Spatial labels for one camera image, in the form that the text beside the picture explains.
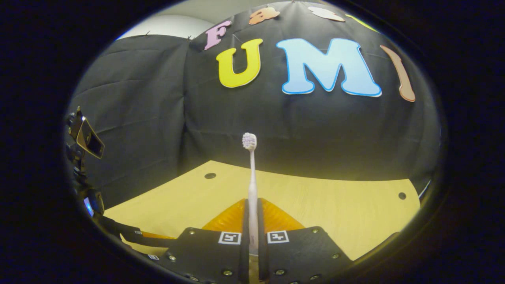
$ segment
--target wooden table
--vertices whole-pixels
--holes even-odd
[[[207,173],[215,173],[212,179]],[[419,210],[408,179],[348,181],[257,171],[258,196],[274,203],[305,227],[323,227],[356,260],[391,234],[401,231]],[[247,198],[250,169],[208,161],[199,167],[105,211],[105,216],[143,231],[178,237],[201,228],[223,210]],[[406,198],[400,199],[399,193]],[[126,242],[134,249],[161,254]]]

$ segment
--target screw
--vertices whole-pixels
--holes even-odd
[[[187,278],[193,280],[193,281],[198,281],[198,278],[191,276],[191,275],[186,275]]]

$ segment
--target toothbrush bristles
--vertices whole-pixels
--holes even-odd
[[[256,135],[252,133],[245,133],[242,136],[242,145],[244,148],[247,150],[254,150],[256,149]]]

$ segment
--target toothbrush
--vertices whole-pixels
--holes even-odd
[[[246,133],[242,137],[244,148],[249,150],[251,157],[251,181],[249,184],[249,253],[258,254],[258,188],[256,187],[256,167],[254,162],[254,150],[258,144],[256,135]]]

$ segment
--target light blue letter m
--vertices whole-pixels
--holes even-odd
[[[307,80],[305,66],[326,91],[335,87],[342,66],[345,79],[341,87],[344,92],[368,97],[382,94],[360,53],[360,45],[355,41],[334,38],[326,54],[302,38],[280,41],[277,47],[286,52],[287,82],[282,85],[286,94],[311,93],[314,90],[316,86]]]

